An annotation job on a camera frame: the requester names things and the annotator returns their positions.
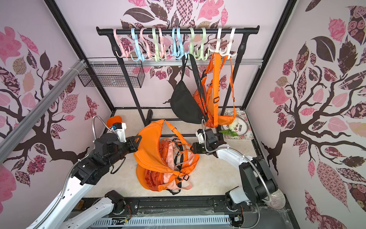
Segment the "black sling bag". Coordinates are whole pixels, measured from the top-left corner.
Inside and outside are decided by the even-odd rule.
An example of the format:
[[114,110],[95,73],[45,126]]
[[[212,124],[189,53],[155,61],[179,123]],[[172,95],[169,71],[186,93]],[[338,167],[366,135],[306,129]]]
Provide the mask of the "black sling bag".
[[[170,105],[175,115],[182,121],[192,124],[201,124],[202,120],[208,121],[209,119],[205,104],[205,91],[194,56],[192,54],[188,54],[187,56],[189,58],[186,58],[185,55],[182,57],[182,79],[178,82],[173,91]],[[183,81],[187,61],[191,62],[193,76],[198,90],[198,100],[193,98]]]

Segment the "dark orange bag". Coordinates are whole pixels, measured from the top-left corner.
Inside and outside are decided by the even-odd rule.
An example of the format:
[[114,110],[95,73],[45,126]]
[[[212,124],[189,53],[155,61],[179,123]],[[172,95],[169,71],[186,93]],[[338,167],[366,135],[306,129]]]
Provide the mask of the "dark orange bag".
[[[215,67],[221,68],[221,58],[218,57],[219,63],[214,64],[214,58],[216,55],[219,55],[218,53],[215,53],[211,56],[211,60],[209,65],[207,66],[206,70],[202,72],[201,75],[201,82],[199,83],[199,88],[196,90],[196,92],[193,95],[194,100],[199,105],[204,118],[208,118],[206,121],[206,126],[210,128],[215,128],[218,126],[218,118],[215,118],[215,114],[218,113],[218,101],[219,97],[217,97],[217,107],[214,106],[214,98],[213,98],[213,89],[218,91],[218,86],[213,85],[213,81],[216,78],[215,74]],[[207,79],[207,74],[213,72],[213,79],[208,87],[208,89],[205,88],[205,83]]]

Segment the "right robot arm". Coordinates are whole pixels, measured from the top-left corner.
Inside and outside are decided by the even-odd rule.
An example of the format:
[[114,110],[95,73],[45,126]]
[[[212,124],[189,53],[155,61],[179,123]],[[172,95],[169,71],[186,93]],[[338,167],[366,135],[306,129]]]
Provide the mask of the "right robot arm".
[[191,150],[194,154],[214,155],[226,161],[240,173],[241,186],[225,194],[228,209],[235,211],[237,206],[245,202],[248,205],[264,202],[267,206],[280,210],[286,204],[286,198],[278,188],[265,160],[258,156],[245,155],[219,141],[211,129],[206,128],[202,119],[202,128],[196,132],[198,142],[194,142]]

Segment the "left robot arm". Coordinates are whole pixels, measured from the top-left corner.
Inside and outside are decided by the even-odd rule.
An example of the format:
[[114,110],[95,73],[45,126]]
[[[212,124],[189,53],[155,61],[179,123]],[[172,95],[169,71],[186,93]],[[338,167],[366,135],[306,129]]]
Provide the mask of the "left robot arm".
[[126,156],[138,151],[140,135],[127,137],[126,124],[119,118],[105,126],[108,133],[94,138],[94,149],[72,166],[63,188],[30,229],[86,229],[110,213],[124,212],[126,202],[112,190],[78,216],[67,219],[74,207],[107,173],[114,174],[114,165],[125,162]]

